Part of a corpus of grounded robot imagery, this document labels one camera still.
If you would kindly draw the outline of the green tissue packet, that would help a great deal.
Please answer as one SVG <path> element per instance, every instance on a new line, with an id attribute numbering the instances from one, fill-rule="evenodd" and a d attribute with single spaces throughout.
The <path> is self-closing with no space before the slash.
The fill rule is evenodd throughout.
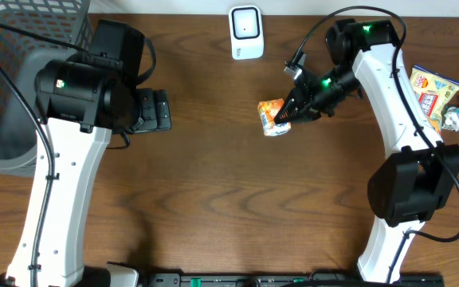
<path id="1" fill-rule="evenodd" d="M 459 108 L 448 108 L 444 115 L 442 127 L 447 130 L 459 131 Z"/>

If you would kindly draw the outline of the yellow snack bag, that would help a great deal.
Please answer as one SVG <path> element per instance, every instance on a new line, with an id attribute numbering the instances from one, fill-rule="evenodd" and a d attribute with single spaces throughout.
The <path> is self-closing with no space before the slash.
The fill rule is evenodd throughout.
<path id="1" fill-rule="evenodd" d="M 429 122 L 441 133 L 442 112 L 459 91 L 459 81 L 414 65 L 410 83 Z"/>

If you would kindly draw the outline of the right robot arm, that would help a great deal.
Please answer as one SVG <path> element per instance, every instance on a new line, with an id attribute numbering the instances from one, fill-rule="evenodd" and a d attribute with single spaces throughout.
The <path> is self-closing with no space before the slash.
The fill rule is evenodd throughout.
<path id="1" fill-rule="evenodd" d="M 385 160 L 367 184 L 375 219 L 356 267 L 362 280 L 381 284 L 400 281 L 411 242 L 459 190 L 459 147 L 445 144 L 422 111 L 403 65 L 404 40 L 389 20 L 338 20 L 325 35 L 333 69 L 310 73 L 298 49 L 285 65 L 294 88 L 275 117 L 278 124 L 314 121 L 333 116 L 352 92 L 368 98 Z"/>

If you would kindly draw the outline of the orange snack packet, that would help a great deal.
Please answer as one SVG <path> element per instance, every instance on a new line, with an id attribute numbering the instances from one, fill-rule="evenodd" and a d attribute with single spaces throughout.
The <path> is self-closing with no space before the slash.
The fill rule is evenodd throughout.
<path id="1" fill-rule="evenodd" d="M 276 124 L 275 116 L 284 104 L 283 99 L 267 100 L 258 103 L 257 110 L 265 136 L 280 136 L 290 131 L 291 124 Z"/>

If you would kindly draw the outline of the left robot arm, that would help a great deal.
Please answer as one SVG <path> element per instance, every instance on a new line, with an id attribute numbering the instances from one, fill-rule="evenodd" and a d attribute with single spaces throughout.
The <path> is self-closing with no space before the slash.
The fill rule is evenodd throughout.
<path id="1" fill-rule="evenodd" d="M 114 134 L 171 128 L 164 90 L 144 88 L 136 61 L 77 53 L 34 80 L 40 128 L 24 229 L 0 286 L 136 286 L 139 272 L 84 264 L 84 228 L 100 161 Z"/>

